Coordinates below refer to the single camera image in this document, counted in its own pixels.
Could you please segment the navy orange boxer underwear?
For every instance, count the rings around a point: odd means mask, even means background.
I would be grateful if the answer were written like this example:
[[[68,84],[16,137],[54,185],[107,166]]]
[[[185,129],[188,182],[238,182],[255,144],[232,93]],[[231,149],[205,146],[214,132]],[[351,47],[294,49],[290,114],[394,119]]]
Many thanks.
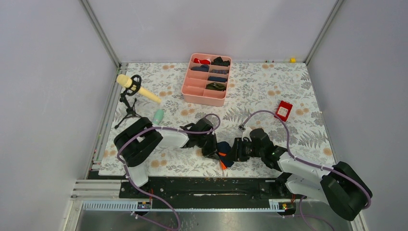
[[[231,151],[231,146],[226,141],[217,143],[217,154],[222,170],[225,170],[234,165],[234,162],[227,159],[227,154]]]

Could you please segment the pink compartment organizer box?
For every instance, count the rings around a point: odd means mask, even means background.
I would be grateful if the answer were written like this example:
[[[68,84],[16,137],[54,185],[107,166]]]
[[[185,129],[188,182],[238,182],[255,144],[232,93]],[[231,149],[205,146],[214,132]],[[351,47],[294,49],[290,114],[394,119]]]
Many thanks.
[[[193,62],[194,58],[198,59],[210,59],[211,62],[217,58],[217,57],[222,57],[223,60],[230,60],[230,66],[217,66],[217,65],[209,65],[209,71],[208,72],[200,72],[200,71],[192,71],[190,70],[191,67],[193,66],[200,66],[202,64],[196,64]],[[228,56],[222,56],[222,55],[213,55],[213,54],[205,54],[205,53],[194,53],[191,55],[189,64],[188,64],[188,69],[187,73],[185,75],[182,87],[181,87],[181,93],[183,95],[183,98],[186,102],[188,103],[196,103],[196,104],[203,104],[203,105],[209,105],[209,106],[217,106],[221,107],[224,105],[225,99],[228,94],[228,87],[229,87],[229,80],[230,80],[230,75],[232,73],[231,70],[232,67],[232,59]],[[216,74],[216,73],[211,73],[210,71],[213,69],[228,69],[229,73],[227,75],[222,75],[222,74]],[[224,77],[227,78],[228,81],[225,83],[222,83],[226,85],[226,90],[225,91],[215,91],[215,90],[206,90],[205,87],[208,83],[214,82],[214,81],[208,81],[209,76],[216,76],[216,77]]]

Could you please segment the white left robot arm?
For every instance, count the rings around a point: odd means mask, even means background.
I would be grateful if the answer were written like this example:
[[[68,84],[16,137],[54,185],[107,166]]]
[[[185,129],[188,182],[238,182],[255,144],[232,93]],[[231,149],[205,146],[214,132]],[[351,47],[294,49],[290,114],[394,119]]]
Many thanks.
[[[114,138],[118,160],[132,181],[131,192],[138,198],[149,193],[148,173],[143,162],[157,146],[181,149],[201,148],[203,157],[219,160],[214,125],[203,117],[180,128],[160,127],[142,117]]]

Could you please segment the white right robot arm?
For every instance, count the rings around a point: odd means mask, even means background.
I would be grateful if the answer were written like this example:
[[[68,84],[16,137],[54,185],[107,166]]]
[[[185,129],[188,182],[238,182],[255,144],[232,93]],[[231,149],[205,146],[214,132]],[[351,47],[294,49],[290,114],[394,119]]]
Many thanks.
[[[245,162],[252,157],[280,172],[276,178],[278,196],[288,198],[297,194],[319,200],[348,221],[353,221],[373,196],[349,164],[340,161],[325,167],[301,160],[290,155],[287,148],[275,145],[261,128],[245,131],[242,137],[235,138],[225,159]]]

